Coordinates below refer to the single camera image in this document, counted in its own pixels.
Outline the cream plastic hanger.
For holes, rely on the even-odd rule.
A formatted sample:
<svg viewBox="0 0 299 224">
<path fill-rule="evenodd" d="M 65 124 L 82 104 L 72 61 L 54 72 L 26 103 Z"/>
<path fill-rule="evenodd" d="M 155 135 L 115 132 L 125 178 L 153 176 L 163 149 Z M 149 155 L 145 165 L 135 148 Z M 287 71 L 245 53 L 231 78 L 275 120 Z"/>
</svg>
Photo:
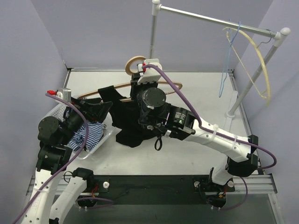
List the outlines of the cream plastic hanger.
<svg viewBox="0 0 299 224">
<path fill-rule="evenodd" d="M 229 42 L 226 32 L 228 27 L 223 28 L 221 31 L 226 39 L 227 53 Z M 237 29 L 231 28 L 230 37 L 233 37 L 236 31 Z M 238 62 L 235 66 L 236 77 L 238 78 L 237 84 L 245 91 L 246 82 L 248 81 L 249 91 L 247 93 L 252 93 L 254 99 L 261 100 L 260 106 L 268 107 L 271 103 L 271 84 L 266 60 L 257 46 L 258 44 L 254 42 L 249 34 L 244 31 L 238 31 L 232 43 L 228 68 L 232 65 L 232 60 L 237 59 Z"/>
</svg>

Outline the light blue wire hanger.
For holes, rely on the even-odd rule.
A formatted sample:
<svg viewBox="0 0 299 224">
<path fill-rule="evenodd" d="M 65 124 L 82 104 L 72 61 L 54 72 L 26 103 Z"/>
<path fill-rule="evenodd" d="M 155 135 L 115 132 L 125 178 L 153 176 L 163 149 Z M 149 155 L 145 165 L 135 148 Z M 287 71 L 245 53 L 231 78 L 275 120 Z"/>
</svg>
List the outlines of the light blue wire hanger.
<svg viewBox="0 0 299 224">
<path fill-rule="evenodd" d="M 228 44 L 227 53 L 226 53 L 226 57 L 225 57 L 224 64 L 223 64 L 223 69 L 222 69 L 221 83 L 220 83 L 219 95 L 218 95 L 219 98 L 222 97 L 225 81 L 228 77 L 228 66 L 229 66 L 229 60 L 230 60 L 230 54 L 231 54 L 231 47 L 232 47 L 232 43 L 234 42 L 235 37 L 238 34 L 238 31 L 240 29 L 240 25 L 241 25 L 241 22 L 238 22 L 238 28 L 237 28 L 237 31 L 235 32 L 233 37 L 230 37 L 231 28 L 228 28 L 228 31 L 226 32 L 229 44 Z"/>
</svg>

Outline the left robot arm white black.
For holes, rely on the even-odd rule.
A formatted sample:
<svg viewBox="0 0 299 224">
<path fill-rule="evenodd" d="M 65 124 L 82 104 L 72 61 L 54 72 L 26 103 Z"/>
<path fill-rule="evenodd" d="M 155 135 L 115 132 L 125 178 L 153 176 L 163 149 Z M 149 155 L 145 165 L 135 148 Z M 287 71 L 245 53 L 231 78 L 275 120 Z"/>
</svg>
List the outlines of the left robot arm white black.
<svg viewBox="0 0 299 224">
<path fill-rule="evenodd" d="M 50 114 L 38 125 L 40 150 L 37 156 L 35 182 L 30 201 L 14 223 L 61 224 L 79 194 L 95 186 L 93 171 L 77 168 L 56 202 L 53 201 L 67 167 L 78 157 L 86 159 L 109 137 L 104 123 L 112 102 L 94 99 L 60 99 L 56 108 L 62 116 Z"/>
</svg>

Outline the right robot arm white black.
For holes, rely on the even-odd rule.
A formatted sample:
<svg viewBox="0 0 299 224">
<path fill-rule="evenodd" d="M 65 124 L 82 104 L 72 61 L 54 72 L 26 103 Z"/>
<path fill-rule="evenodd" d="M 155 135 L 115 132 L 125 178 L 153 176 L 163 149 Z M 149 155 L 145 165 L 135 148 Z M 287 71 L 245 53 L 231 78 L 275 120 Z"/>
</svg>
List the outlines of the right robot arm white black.
<svg viewBox="0 0 299 224">
<path fill-rule="evenodd" d="M 167 103 L 166 94 L 158 88 L 159 79 L 155 76 L 147 81 L 140 73 L 131 76 L 130 96 L 137 104 L 138 123 L 143 129 L 159 138 L 199 143 L 226 155 L 221 165 L 211 168 L 207 184 L 212 190 L 218 190 L 233 176 L 248 177 L 257 169 L 257 137 L 234 135 L 197 118 L 191 109 Z"/>
</svg>

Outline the tan wooden hanger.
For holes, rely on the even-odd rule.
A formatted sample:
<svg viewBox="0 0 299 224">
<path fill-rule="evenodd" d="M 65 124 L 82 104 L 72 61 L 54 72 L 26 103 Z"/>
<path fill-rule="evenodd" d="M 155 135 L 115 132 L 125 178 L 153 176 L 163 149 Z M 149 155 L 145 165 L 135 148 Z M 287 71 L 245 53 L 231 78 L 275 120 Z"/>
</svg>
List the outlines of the tan wooden hanger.
<svg viewBox="0 0 299 224">
<path fill-rule="evenodd" d="M 137 65 L 137 70 L 132 71 L 131 65 L 134 62 L 138 62 L 138 61 L 140 61 L 141 63 Z M 157 71 L 154 71 L 154 69 L 150 69 L 149 72 L 147 72 L 146 69 L 142 69 L 142 66 L 147 64 L 156 65 L 158 68 L 162 69 L 159 59 L 147 59 L 144 56 L 134 56 L 130 58 L 125 65 L 125 72 L 127 75 L 130 76 L 130 82 L 114 85 L 114 88 L 121 89 L 129 86 L 133 88 L 134 81 L 137 82 L 138 87 L 141 87 L 142 84 L 167 85 L 168 83 L 166 81 L 160 81 L 161 75 L 159 75 Z"/>
</svg>

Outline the black tank top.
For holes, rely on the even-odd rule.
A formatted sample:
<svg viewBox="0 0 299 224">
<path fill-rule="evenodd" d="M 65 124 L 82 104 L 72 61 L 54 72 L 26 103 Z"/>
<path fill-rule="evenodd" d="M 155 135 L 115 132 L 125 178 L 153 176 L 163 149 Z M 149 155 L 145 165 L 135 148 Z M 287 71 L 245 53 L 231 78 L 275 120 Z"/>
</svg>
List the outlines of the black tank top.
<svg viewBox="0 0 299 224">
<path fill-rule="evenodd" d="M 139 123 L 140 108 L 134 101 L 122 102 L 126 97 L 122 96 L 113 86 L 98 89 L 98 93 L 102 100 L 112 102 L 109 113 L 112 117 L 112 125 L 121 131 L 117 133 L 116 142 L 134 148 L 144 140 L 158 137 L 157 131 L 144 129 Z"/>
</svg>

